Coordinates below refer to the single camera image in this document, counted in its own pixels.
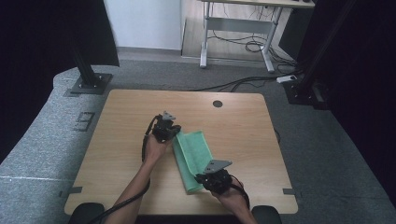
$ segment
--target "gray floor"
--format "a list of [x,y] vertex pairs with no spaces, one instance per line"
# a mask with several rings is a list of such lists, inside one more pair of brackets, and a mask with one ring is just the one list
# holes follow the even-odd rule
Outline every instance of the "gray floor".
[[[64,97],[78,70],[59,74],[48,102],[0,166],[0,223],[67,222],[65,192],[110,90],[186,91],[269,76],[262,63],[209,61],[203,70],[198,62],[172,50],[121,50],[120,68],[94,67],[114,75],[103,95]],[[261,87],[242,85],[238,91],[264,95],[299,204],[297,214],[281,216],[283,223],[396,223],[387,194],[330,111],[288,104],[274,81],[253,84]],[[94,113],[87,132],[75,131],[81,112]]]

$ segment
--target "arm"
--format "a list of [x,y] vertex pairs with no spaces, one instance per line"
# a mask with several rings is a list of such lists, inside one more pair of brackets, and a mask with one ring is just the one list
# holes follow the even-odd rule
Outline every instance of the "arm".
[[[243,187],[233,178],[233,184],[239,187]],[[242,197],[241,193],[236,189],[229,189],[221,195],[212,192],[212,195],[216,197],[221,204],[230,212],[232,212],[243,224],[257,224],[256,219],[250,212],[247,206],[245,198]]]
[[[165,154],[165,150],[170,144],[170,141],[165,143],[158,143],[154,135],[150,134],[146,145],[146,158],[140,166],[139,171],[134,176],[132,181],[126,187],[121,196],[117,199],[115,204],[122,203],[123,201],[135,196],[143,190],[149,182],[149,177],[154,169],[157,161]],[[139,212],[140,204],[142,202],[140,197],[136,201],[127,204],[116,212],[108,216],[106,223],[134,223]]]

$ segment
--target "black stand base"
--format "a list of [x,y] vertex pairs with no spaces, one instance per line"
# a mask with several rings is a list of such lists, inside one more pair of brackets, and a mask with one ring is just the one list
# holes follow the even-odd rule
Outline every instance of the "black stand base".
[[111,74],[95,73],[95,81],[93,85],[85,84],[82,78],[79,77],[73,88],[70,90],[70,93],[102,95],[112,77],[113,75]]
[[312,105],[315,109],[328,110],[321,91],[314,85],[308,93],[299,91],[298,82],[284,82],[283,88],[291,105]]

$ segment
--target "desk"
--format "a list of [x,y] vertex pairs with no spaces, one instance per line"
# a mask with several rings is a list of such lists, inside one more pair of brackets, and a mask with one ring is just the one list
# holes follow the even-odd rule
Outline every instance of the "desk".
[[[207,31],[229,31],[229,32],[241,32],[241,33],[254,33],[267,35],[267,41],[265,46],[262,47],[262,57],[264,58],[265,65],[269,73],[274,73],[274,67],[271,62],[271,57],[268,54],[268,50],[271,46],[271,42],[274,38],[275,30],[279,22],[280,13],[283,7],[305,7],[311,8],[315,4],[312,0],[309,3],[292,0],[201,0],[205,5],[204,15],[204,41],[201,46],[201,61],[200,67],[206,68],[207,58]],[[228,18],[216,18],[211,17],[209,14],[210,4],[214,3],[227,3],[227,4],[241,4],[241,5],[254,5],[254,6],[268,6],[275,7],[275,15],[272,21],[251,21],[251,20],[236,20]]]
[[[214,101],[222,107],[214,107]],[[215,159],[245,185],[251,207],[269,204],[279,213],[298,210],[276,135],[262,95],[192,91],[112,91],[99,118],[64,211],[81,203],[110,208],[141,165],[143,134],[164,110],[176,116],[184,133],[202,130]],[[221,215],[228,212],[202,189],[188,195],[172,147],[151,176],[140,215]]]

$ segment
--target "wooden table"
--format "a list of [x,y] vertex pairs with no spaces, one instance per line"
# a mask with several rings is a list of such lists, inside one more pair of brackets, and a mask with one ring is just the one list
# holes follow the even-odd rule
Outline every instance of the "wooden table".
[[[200,0],[206,2],[204,11],[204,41],[201,45],[201,61],[200,67],[206,68],[207,59],[207,31],[230,31],[241,33],[253,33],[266,35],[266,43],[261,47],[262,57],[264,58],[265,65],[269,73],[274,73],[275,69],[271,62],[271,57],[268,50],[274,38],[277,24],[279,22],[280,14],[283,7],[298,7],[298,8],[312,8],[315,4],[310,0],[306,3],[303,0]],[[210,16],[210,4],[227,3],[239,5],[253,5],[253,6],[268,6],[275,7],[275,15],[272,21],[253,21],[253,20],[237,20],[229,18],[216,18]]]
[[[222,107],[214,107],[221,101]],[[226,169],[245,185],[251,207],[272,205],[281,214],[298,210],[276,135],[260,94],[114,90],[81,164],[64,211],[72,214],[81,203],[110,208],[141,165],[143,134],[155,115],[164,110],[176,116],[184,133],[202,130],[218,160],[232,161]],[[210,192],[187,194],[172,147],[151,176],[141,215],[228,214]]]

